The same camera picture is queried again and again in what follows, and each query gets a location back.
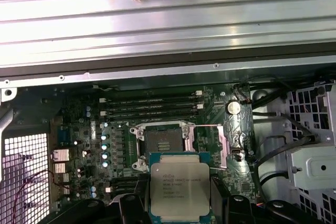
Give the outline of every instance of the green circuit board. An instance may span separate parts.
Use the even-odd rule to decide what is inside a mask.
[[[144,172],[133,167],[139,156],[146,160],[155,148],[158,152],[185,148],[174,142],[181,140],[182,132],[181,126],[174,122],[183,121],[200,125],[192,128],[192,148],[196,152],[211,153],[211,172],[220,175],[232,194],[255,201],[258,192],[246,161],[229,156],[227,169],[221,168],[222,146],[216,127],[223,127],[230,146],[240,145],[246,154],[253,153],[250,105],[241,103],[237,115],[229,114],[226,107],[230,101],[244,97],[249,97],[248,87],[238,93],[233,84],[108,90],[68,97],[62,109],[64,123],[61,126],[67,134],[59,138],[59,145],[71,149],[72,160],[67,164],[72,188],[70,198],[77,200],[94,195],[108,204],[115,195],[131,191],[136,177]],[[149,126],[141,141],[131,130],[144,123]],[[167,142],[155,147],[151,143],[155,143],[157,137],[167,138]],[[77,169],[82,169],[83,176],[78,176]]]

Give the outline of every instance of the screw hole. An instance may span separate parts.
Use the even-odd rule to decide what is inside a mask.
[[[5,91],[5,95],[6,96],[10,96],[12,94],[12,91],[10,90],[10,89],[7,89],[6,91]]]

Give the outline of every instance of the black cable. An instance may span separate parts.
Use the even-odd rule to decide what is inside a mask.
[[[258,116],[277,116],[276,112],[253,112],[253,115],[258,115]]]
[[[284,177],[286,179],[288,179],[288,172],[278,172],[278,173],[273,173],[271,175],[268,175],[267,177],[265,177],[260,184],[263,186],[264,183],[266,183],[267,181],[269,181],[272,178],[277,178],[277,177]]]
[[[242,84],[247,84],[248,81],[261,78],[261,77],[267,77],[267,76],[260,76],[260,77],[254,77],[254,78],[249,78],[246,79],[245,81],[242,81],[239,85]],[[252,103],[252,109],[259,108],[261,106],[265,106],[269,102],[277,99],[280,96],[286,95],[290,91],[296,91],[298,89],[304,89],[308,88],[311,86],[314,86],[316,82],[320,82],[321,84],[326,84],[330,82],[331,80],[336,79],[336,71],[335,67],[330,68],[324,68],[324,69],[319,69],[317,70],[314,74],[308,74],[305,76],[301,76],[298,79],[292,79],[292,80],[280,80],[277,78],[276,80],[279,82],[281,81],[282,86],[277,86],[276,82],[266,84],[266,83],[261,83],[260,86],[258,86],[257,83],[251,84],[251,90],[256,90],[260,89],[260,87],[263,88],[276,88],[278,87],[277,90],[273,91],[272,93],[258,99],[257,101],[254,101]]]
[[[254,112],[253,115],[261,115],[261,116],[276,116],[277,113],[260,113],[260,112]],[[262,189],[262,184],[260,182],[260,178],[259,178],[259,166],[262,165],[263,163],[265,163],[266,161],[270,160],[271,158],[275,157],[276,155],[283,153],[285,151],[288,151],[290,149],[296,148],[296,147],[300,147],[303,146],[307,143],[310,142],[311,140],[311,136],[313,136],[313,134],[304,126],[302,126],[299,122],[295,121],[294,119],[292,119],[291,117],[289,117],[286,114],[280,114],[280,116],[282,118],[285,118],[287,120],[289,120],[294,126],[296,126],[299,130],[302,131],[303,133],[303,137],[300,138],[299,140],[289,143],[289,144],[285,144],[269,153],[267,153],[264,157],[256,160],[252,166],[250,167],[250,171],[251,171],[251,175],[252,175],[252,179],[253,182],[255,183],[257,189],[259,190],[260,196],[263,199],[264,202],[267,202],[264,190]]]
[[[264,138],[263,140],[260,141],[258,147],[256,148],[256,156],[259,156],[259,152],[260,152],[260,149],[261,149],[261,146],[265,143],[265,141],[269,140],[269,139],[283,139],[284,140],[284,144],[287,144],[287,141],[286,141],[286,137],[283,136],[283,135],[275,135],[275,136],[268,136],[266,138]]]

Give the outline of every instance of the screw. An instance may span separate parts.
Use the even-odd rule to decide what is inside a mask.
[[[244,199],[243,199],[242,196],[235,196],[235,197],[234,197],[234,200],[235,200],[235,201],[242,202]]]
[[[283,204],[276,201],[276,202],[273,203],[273,206],[276,207],[276,208],[282,208]]]

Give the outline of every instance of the electrolytic capacitor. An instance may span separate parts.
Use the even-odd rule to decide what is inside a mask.
[[[106,151],[107,148],[109,148],[109,147],[110,147],[109,144],[103,144],[103,145],[101,145],[101,149],[102,149],[103,151]]]
[[[86,150],[86,151],[83,151],[83,154],[84,154],[84,155],[91,154],[91,150]]]
[[[103,141],[108,139],[110,137],[109,134],[102,134],[102,136],[100,137]]]
[[[84,176],[85,176],[85,172],[81,172],[81,173],[79,173],[79,174],[77,175],[78,178],[82,178],[82,177],[84,177]]]
[[[110,154],[107,153],[107,152],[105,152],[105,153],[103,153],[103,154],[101,155],[101,157],[102,157],[103,159],[108,159],[109,156],[110,156]]]
[[[109,161],[104,161],[104,162],[102,163],[102,166],[103,166],[104,168],[107,168],[107,167],[109,166],[109,164],[110,164]]]
[[[79,168],[77,169],[77,172],[78,172],[78,173],[84,172],[84,167],[79,167]]]
[[[79,144],[81,144],[81,143],[82,143],[81,140],[76,140],[76,141],[74,141],[74,145],[79,145]]]

